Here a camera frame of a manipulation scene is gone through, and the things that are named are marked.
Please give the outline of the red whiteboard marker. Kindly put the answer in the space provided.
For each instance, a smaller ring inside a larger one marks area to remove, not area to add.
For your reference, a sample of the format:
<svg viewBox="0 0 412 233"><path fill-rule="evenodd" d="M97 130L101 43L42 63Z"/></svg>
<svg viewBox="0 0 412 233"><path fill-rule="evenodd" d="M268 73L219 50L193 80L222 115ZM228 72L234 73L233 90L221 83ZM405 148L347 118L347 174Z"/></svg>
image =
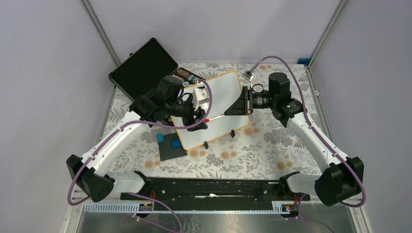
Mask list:
<svg viewBox="0 0 412 233"><path fill-rule="evenodd" d="M222 117L224 117L224 115L218 115L218 116L213 117L213 118L206 118L206 119L205 119L205 123L208 123L208 122L211 122L211 121L220 119L220 118L222 118Z"/></svg>

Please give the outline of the yellow framed whiteboard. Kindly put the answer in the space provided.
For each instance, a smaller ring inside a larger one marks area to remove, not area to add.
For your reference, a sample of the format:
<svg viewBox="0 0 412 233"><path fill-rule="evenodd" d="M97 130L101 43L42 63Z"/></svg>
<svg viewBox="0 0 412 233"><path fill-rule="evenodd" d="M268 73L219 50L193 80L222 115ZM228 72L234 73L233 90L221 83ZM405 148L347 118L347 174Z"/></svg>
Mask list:
<svg viewBox="0 0 412 233"><path fill-rule="evenodd" d="M212 91L212 107L207 118L213 118L226 111L240 96L241 83L236 71L207 80ZM250 122L249 116L224 116L220 119L208 122L206 130L189 132L177 130L183 149L192 150L200 147L205 141L210 143L222 136L230 134L231 130L238 130L247 126Z"/></svg>

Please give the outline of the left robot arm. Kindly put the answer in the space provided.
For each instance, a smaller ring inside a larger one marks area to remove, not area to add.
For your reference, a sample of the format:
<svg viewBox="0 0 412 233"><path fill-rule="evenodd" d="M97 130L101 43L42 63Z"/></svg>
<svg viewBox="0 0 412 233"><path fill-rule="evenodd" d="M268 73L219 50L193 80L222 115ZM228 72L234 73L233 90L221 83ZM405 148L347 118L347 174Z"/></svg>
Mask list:
<svg viewBox="0 0 412 233"><path fill-rule="evenodd" d="M208 93L208 109L204 116L187 126L159 123L167 116L194 117L194 110L179 104L184 95L182 88L183 83L179 79L163 77L156 88L133 101L120 123L97 145L81 157L73 154L67 159L66 164L72 178L67 194L70 206L79 205L87 199L99 202L112 192L129 192L140 200L149 197L151 187L137 173L113 173L108 170L134 137L151 126L188 130L205 122L211 111L213 95L207 81L199 79L197 88Z"/></svg>

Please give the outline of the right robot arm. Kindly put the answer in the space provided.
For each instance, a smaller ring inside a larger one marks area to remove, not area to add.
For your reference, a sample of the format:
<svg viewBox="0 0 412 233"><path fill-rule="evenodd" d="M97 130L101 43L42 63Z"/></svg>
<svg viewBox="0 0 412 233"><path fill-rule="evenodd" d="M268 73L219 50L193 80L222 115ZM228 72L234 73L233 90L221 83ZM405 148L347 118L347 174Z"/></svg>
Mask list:
<svg viewBox="0 0 412 233"><path fill-rule="evenodd" d="M224 112L226 116L247 116L255 109L270 109L274 118L292 132L315 159L321 175L293 172L279 179L279 195L291 200L297 194L317 196L326 206L344 204L361 194L358 207L366 201L362 184L364 163L338 149L308 115L302 101L292 98L285 73L269 75L269 88L256 92L244 86L239 98Z"/></svg>

